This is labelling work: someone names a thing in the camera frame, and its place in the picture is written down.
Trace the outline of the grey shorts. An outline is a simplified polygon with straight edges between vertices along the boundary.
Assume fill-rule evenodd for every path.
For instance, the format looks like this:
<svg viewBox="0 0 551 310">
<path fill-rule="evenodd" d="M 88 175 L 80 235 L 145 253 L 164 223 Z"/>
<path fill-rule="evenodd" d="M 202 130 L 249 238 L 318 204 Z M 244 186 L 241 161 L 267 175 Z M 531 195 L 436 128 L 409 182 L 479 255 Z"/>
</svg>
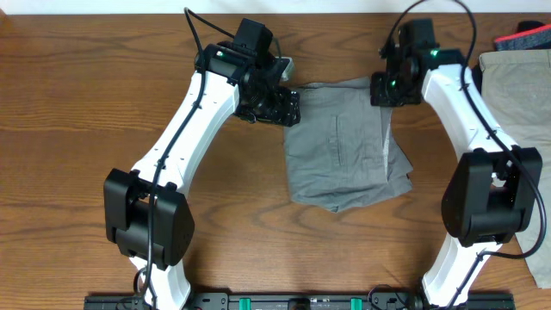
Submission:
<svg viewBox="0 0 551 310">
<path fill-rule="evenodd" d="M 339 213 L 412 189 L 412 165 L 391 129 L 393 111 L 371 104 L 368 77 L 305 84 L 297 92 L 300 123 L 284 130 L 293 202 Z"/>
</svg>

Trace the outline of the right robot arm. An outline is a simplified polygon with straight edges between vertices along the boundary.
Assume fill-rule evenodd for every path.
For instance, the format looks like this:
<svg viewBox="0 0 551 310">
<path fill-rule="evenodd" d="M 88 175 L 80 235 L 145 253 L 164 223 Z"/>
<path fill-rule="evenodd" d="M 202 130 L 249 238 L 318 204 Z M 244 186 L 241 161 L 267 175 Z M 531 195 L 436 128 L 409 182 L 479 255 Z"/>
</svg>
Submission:
<svg viewBox="0 0 551 310">
<path fill-rule="evenodd" d="M 441 202 L 446 237 L 405 308 L 512 309 L 507 295 L 471 296 L 469 289 L 490 257 L 512 257 L 500 249 L 528 228 L 534 208 L 540 212 L 540 232 L 520 257 L 533 255 L 542 245 L 547 216 L 538 190 L 541 154 L 521 147 L 498 124 L 474 85 L 468 57 L 441 48 L 432 20 L 396 21 L 380 56 L 386 69 L 371 77 L 372 105 L 427 102 L 458 161 Z"/>
</svg>

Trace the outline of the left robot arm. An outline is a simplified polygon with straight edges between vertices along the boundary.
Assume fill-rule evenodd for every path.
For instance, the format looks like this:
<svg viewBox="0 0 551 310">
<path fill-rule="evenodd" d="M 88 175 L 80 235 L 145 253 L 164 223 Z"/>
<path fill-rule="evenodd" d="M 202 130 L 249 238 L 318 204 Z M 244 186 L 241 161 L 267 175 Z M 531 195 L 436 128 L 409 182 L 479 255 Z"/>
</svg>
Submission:
<svg viewBox="0 0 551 310">
<path fill-rule="evenodd" d="M 166 129 L 130 171 L 113 169 L 103 185 L 107 239 L 137 268 L 132 296 L 107 309 L 182 309 L 191 287 L 183 256 L 195 230 L 188 194 L 215 135 L 232 115 L 292 127 L 300 96 L 284 86 L 292 59 L 273 54 L 272 32 L 243 19 L 227 41 L 199 46 L 185 98 Z"/>
</svg>

